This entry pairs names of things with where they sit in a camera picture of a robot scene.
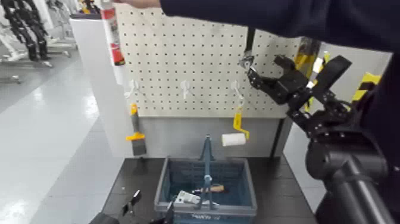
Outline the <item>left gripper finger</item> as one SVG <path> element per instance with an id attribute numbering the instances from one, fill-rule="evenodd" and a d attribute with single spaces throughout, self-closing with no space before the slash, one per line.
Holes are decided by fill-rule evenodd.
<path id="1" fill-rule="evenodd" d="M 171 201 L 167 206 L 167 212 L 164 217 L 164 224 L 174 223 L 174 201 Z"/>
<path id="2" fill-rule="evenodd" d="M 129 199 L 128 202 L 122 207 L 121 215 L 125 216 L 128 213 L 134 213 L 134 206 L 141 200 L 142 191 L 137 190 Z"/>

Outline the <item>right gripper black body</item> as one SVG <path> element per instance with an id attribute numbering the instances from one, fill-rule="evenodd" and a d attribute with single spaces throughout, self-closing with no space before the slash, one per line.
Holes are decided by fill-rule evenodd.
<path id="1" fill-rule="evenodd" d="M 302 110 L 310 98 L 322 103 L 323 109 L 313 114 Z M 329 129 L 335 126 L 348 123 L 352 118 L 352 104 L 337 99 L 329 89 L 324 92 L 302 89 L 293 94 L 289 100 L 289 117 L 306 133 L 308 138 L 313 138 L 320 132 L 329 132 Z"/>

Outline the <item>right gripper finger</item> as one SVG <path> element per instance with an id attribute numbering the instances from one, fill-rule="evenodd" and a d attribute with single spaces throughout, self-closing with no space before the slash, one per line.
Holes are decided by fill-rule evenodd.
<path id="1" fill-rule="evenodd" d="M 274 63 L 283 69 L 283 75 L 278 83 L 285 89 L 300 89 L 306 87 L 308 79 L 296 69 L 294 61 L 284 55 L 277 55 Z"/>
<path id="2" fill-rule="evenodd" d="M 279 96 L 280 92 L 277 90 L 276 86 L 278 78 L 260 76 L 252 66 L 250 66 L 247 72 L 247 78 L 253 88 L 267 94 L 276 104 L 283 104 L 283 101 Z"/>

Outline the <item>person hand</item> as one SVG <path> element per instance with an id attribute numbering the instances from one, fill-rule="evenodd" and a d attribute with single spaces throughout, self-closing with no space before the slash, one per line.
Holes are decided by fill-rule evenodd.
<path id="1" fill-rule="evenodd" d="M 114 0 L 116 3 L 129 4 L 135 8 L 160 8 L 160 0 Z"/>

